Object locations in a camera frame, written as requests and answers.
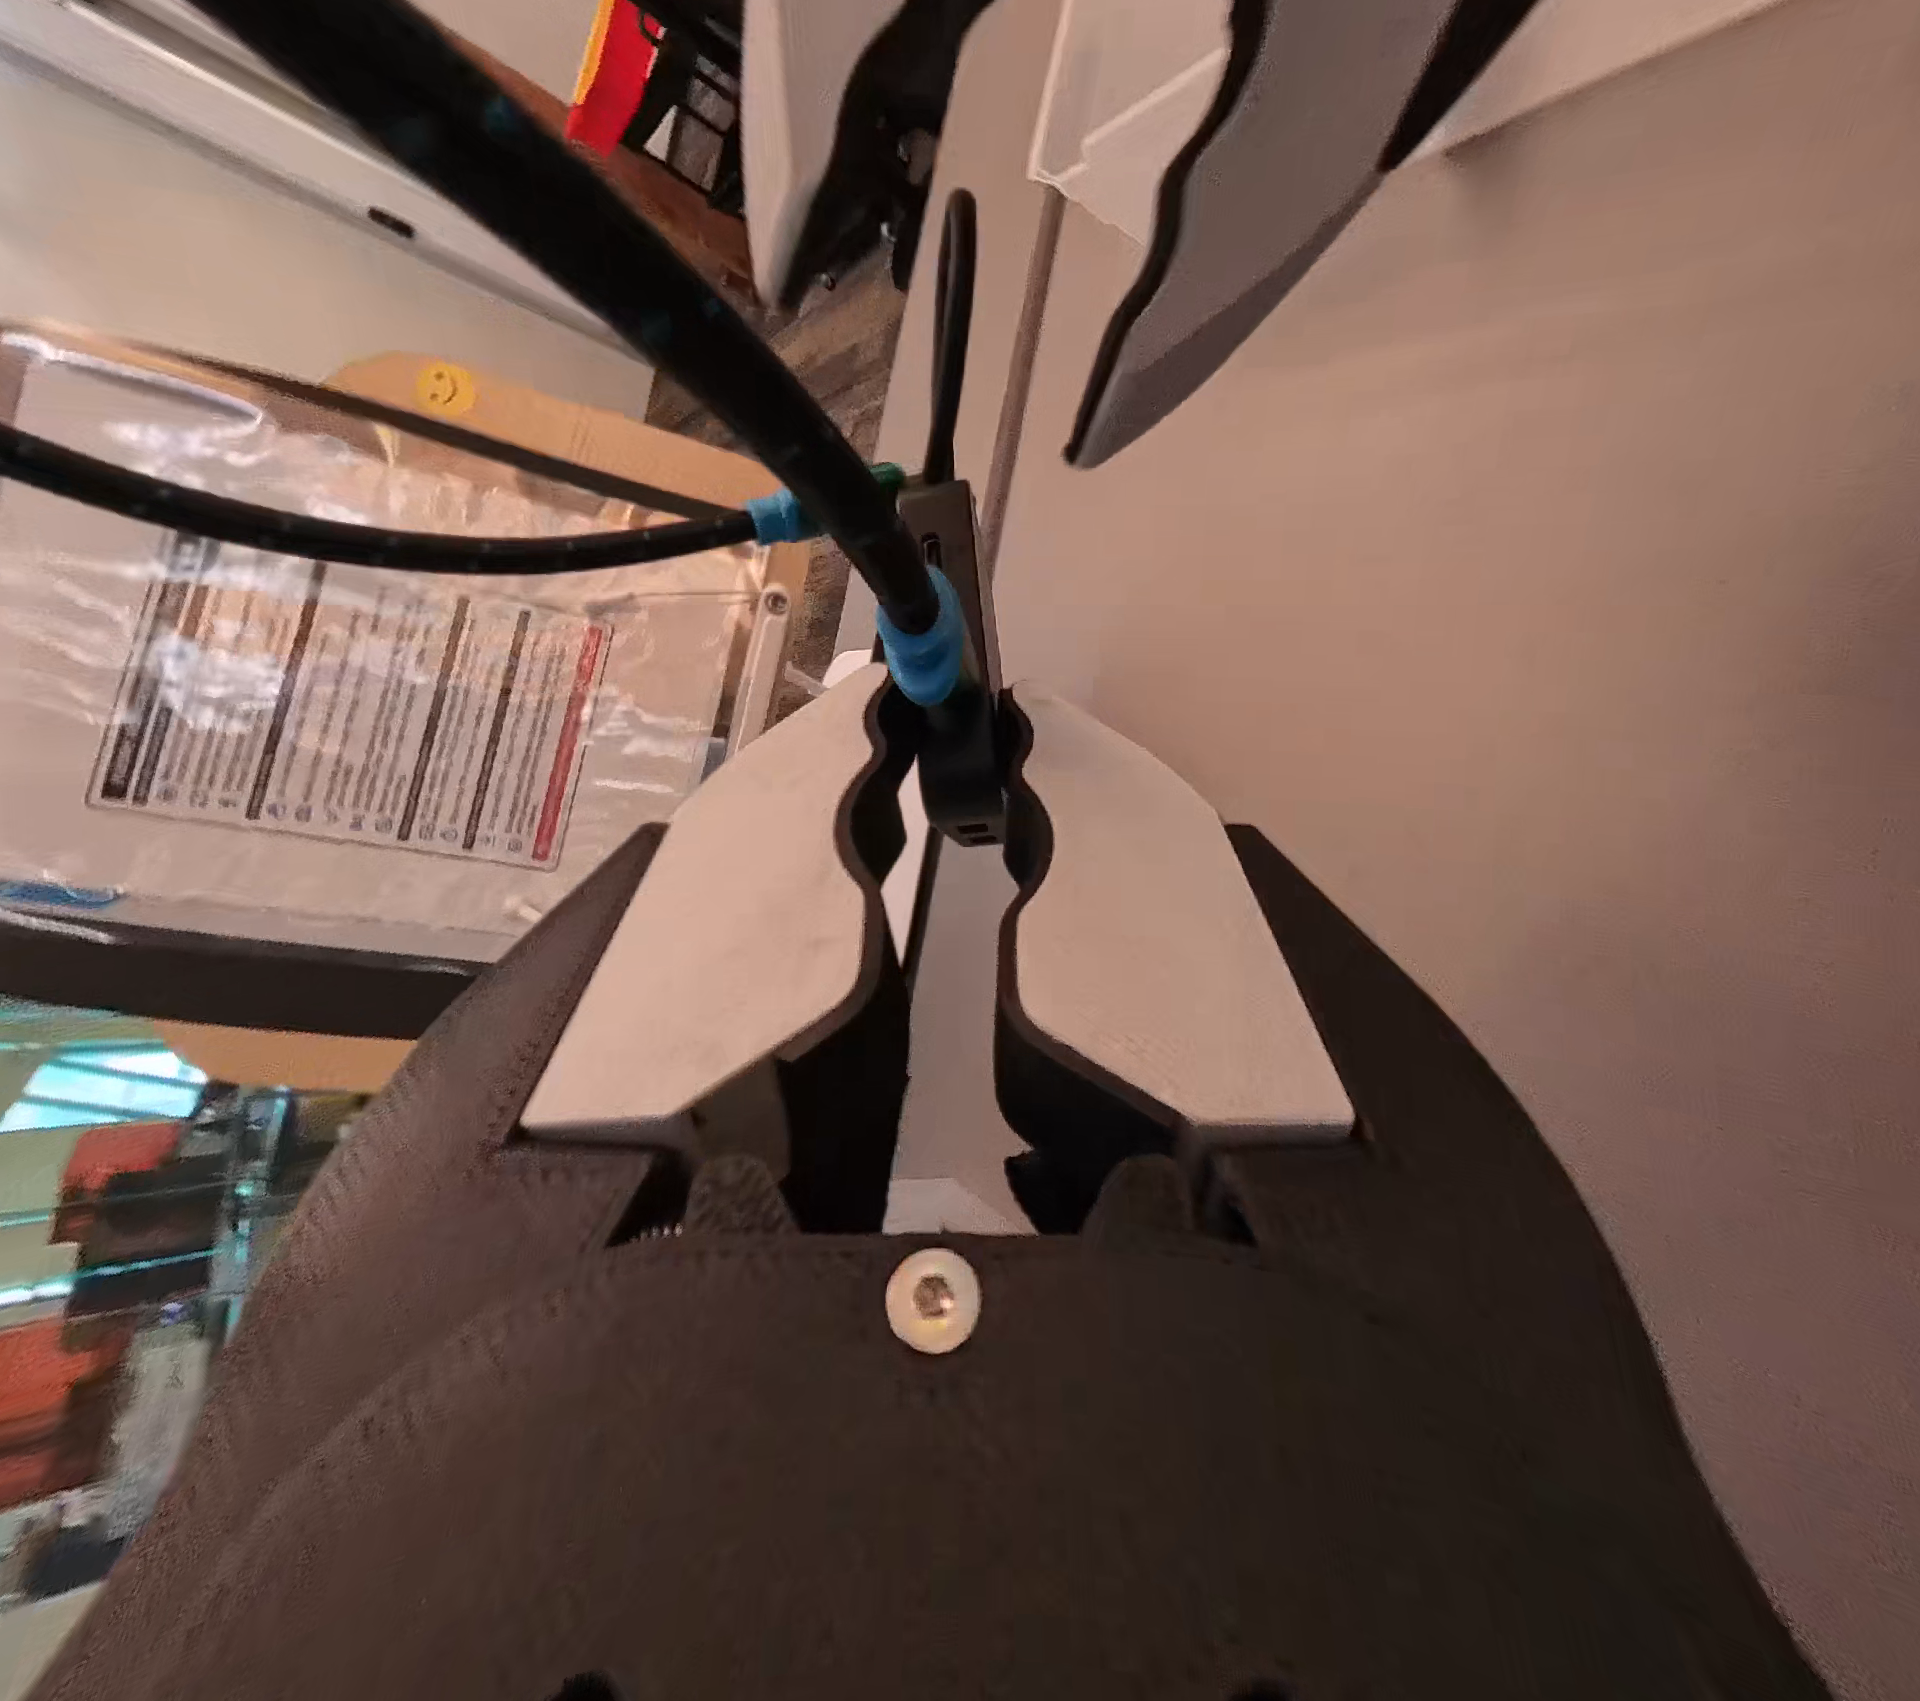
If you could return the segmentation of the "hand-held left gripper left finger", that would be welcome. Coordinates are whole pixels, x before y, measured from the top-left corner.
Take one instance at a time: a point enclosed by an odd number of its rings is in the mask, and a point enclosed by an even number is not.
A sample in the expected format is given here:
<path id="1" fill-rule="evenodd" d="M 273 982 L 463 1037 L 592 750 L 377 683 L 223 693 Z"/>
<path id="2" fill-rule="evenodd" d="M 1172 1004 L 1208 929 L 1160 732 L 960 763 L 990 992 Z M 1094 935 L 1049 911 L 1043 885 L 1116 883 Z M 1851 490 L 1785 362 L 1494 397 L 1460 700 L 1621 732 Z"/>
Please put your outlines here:
<path id="1" fill-rule="evenodd" d="M 809 1233 L 879 1233 L 908 1082 L 884 905 L 915 707 L 864 663 L 666 827 L 518 1124 L 684 1170 L 752 1158 Z"/>

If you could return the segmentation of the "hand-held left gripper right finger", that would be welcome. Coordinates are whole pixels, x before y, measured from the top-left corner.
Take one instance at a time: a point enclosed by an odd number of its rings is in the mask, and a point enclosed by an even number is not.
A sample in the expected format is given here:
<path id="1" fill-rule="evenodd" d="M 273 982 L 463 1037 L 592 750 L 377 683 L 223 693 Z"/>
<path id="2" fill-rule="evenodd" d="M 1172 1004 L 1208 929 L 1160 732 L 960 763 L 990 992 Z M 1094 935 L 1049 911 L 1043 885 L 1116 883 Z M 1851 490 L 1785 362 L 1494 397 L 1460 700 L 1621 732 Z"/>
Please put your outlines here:
<path id="1" fill-rule="evenodd" d="M 1077 1233 L 1129 1161 L 1207 1198 L 1223 1158 L 1343 1146 L 1358 1114 L 1236 853 L 1174 768 L 1069 698 L 1006 691 L 992 1080 L 1005 1173 Z"/>

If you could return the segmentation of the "black usb hub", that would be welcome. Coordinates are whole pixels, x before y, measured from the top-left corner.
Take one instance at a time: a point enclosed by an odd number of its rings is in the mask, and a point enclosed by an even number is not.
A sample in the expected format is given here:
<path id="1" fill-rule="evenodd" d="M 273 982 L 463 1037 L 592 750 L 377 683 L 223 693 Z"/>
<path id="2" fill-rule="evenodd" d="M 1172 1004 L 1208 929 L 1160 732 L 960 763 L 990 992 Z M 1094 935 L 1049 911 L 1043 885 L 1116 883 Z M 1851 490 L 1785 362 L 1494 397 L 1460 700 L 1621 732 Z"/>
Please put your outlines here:
<path id="1" fill-rule="evenodd" d="M 992 573 L 972 489 L 948 480 L 902 493 L 900 521 L 928 571 L 938 619 L 925 635 L 880 645 L 895 685 L 923 710 L 918 748 L 928 824 L 967 847 L 1005 841 L 1003 669 Z"/>

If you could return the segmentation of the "red and yellow bin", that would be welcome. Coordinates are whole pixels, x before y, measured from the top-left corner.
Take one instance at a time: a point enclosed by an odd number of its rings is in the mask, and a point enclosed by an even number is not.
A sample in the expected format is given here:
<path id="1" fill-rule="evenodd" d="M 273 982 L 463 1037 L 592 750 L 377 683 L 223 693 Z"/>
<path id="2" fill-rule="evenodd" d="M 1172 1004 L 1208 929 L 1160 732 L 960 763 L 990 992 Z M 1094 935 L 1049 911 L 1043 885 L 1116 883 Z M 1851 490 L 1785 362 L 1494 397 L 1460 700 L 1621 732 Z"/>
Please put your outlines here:
<path id="1" fill-rule="evenodd" d="M 564 115 L 564 141 L 615 151 L 633 125 L 660 58 L 660 23 L 633 0 L 596 0 Z"/>

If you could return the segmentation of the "white door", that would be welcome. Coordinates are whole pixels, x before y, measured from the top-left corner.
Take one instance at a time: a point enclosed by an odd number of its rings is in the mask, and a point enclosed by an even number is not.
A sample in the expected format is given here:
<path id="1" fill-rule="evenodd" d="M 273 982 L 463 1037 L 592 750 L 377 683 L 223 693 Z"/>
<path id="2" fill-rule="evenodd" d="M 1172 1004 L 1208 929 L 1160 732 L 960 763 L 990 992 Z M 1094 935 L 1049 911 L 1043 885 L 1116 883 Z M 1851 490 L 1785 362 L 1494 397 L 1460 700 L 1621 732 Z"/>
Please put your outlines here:
<path id="1" fill-rule="evenodd" d="M 184 0 L 3 0 L 5 59 L 584 340 L 607 322 Z"/>

